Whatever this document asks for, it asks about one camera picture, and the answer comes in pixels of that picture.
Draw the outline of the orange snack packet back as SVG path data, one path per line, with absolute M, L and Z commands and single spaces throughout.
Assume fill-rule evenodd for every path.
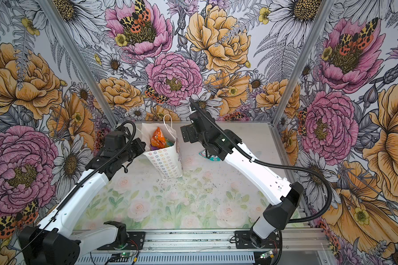
M 167 139 L 159 127 L 153 132 L 150 138 L 150 147 L 152 150 L 159 150 L 168 147 Z

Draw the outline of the white paper bag with cartoon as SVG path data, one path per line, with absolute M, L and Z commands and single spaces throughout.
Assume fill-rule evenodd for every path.
M 172 127 L 172 124 L 167 124 L 166 121 L 172 121 L 172 117 L 169 114 L 164 115 L 163 122 L 161 124 L 147 124 L 143 123 L 141 127 L 141 140 L 146 143 L 144 154 L 158 170 L 162 179 L 171 179 L 182 177 L 182 164 L 181 164 L 181 153 L 180 144 L 177 133 Z M 150 138 L 159 127 L 166 137 L 167 141 L 174 143 L 169 148 L 152 150 L 150 147 Z

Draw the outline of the teal Fox's candy packet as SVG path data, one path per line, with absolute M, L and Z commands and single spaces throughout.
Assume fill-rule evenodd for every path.
M 205 158 L 205 159 L 210 160 L 210 161 L 215 161 L 215 162 L 221 161 L 221 159 L 220 159 L 218 156 L 211 155 L 211 154 L 209 153 L 209 151 L 207 151 L 207 150 L 201 151 L 201 152 L 199 153 L 199 155 L 202 156 L 202 157 Z

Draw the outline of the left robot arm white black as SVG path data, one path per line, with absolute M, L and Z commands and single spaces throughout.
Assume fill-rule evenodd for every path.
M 119 129 L 108 133 L 103 148 L 85 167 L 79 181 L 38 225 L 19 234 L 21 253 L 28 265 L 73 265 L 77 259 L 102 246 L 125 247 L 126 225 L 107 221 L 98 228 L 73 235 L 76 223 L 98 192 L 120 170 L 127 171 L 142 155 L 146 144 Z

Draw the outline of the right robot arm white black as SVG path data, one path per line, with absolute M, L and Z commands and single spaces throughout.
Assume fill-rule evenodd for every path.
M 209 113 L 194 110 L 190 125 L 180 128 L 184 142 L 199 142 L 206 156 L 217 156 L 246 176 L 266 197 L 269 205 L 255 221 L 249 232 L 249 242 L 262 248 L 269 235 L 284 230 L 299 202 L 304 188 L 274 173 L 258 163 L 257 157 L 231 130 L 223 130 Z

